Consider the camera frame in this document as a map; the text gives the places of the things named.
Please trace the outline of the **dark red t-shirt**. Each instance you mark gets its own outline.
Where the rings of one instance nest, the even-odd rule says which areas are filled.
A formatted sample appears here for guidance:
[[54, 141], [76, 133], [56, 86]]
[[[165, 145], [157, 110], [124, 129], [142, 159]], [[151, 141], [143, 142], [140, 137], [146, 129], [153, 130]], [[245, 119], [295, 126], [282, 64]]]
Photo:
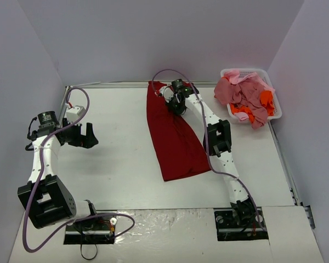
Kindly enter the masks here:
[[210, 171], [202, 143], [181, 116], [170, 112], [155, 91], [166, 84], [149, 81], [146, 118], [164, 181], [189, 178]]

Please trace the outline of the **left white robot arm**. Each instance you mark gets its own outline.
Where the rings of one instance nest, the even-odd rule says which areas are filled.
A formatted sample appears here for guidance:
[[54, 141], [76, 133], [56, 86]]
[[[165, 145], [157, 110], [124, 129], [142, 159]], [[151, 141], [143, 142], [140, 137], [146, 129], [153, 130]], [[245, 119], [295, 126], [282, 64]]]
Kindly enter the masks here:
[[39, 127], [29, 130], [27, 138], [31, 142], [26, 147], [34, 152], [32, 172], [27, 184], [18, 188], [29, 219], [35, 228], [77, 218], [87, 229], [97, 227], [100, 216], [93, 203], [75, 201], [58, 177], [58, 155], [63, 145], [89, 149], [98, 144], [93, 125], [87, 123], [86, 134], [82, 134], [81, 124], [72, 124], [69, 118], [59, 122], [53, 111], [42, 112], [34, 119]]

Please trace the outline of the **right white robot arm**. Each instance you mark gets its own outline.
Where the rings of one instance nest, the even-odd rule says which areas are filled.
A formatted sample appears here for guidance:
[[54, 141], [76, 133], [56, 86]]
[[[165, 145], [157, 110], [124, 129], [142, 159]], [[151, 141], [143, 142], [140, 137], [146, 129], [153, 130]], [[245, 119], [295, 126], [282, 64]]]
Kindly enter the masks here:
[[244, 185], [239, 180], [232, 155], [230, 123], [219, 118], [204, 102], [199, 91], [182, 79], [174, 80], [169, 87], [161, 88], [166, 105], [176, 115], [187, 110], [196, 116], [204, 127], [203, 148], [209, 156], [212, 171], [224, 176], [228, 188], [232, 219], [238, 226], [245, 226], [256, 212]]

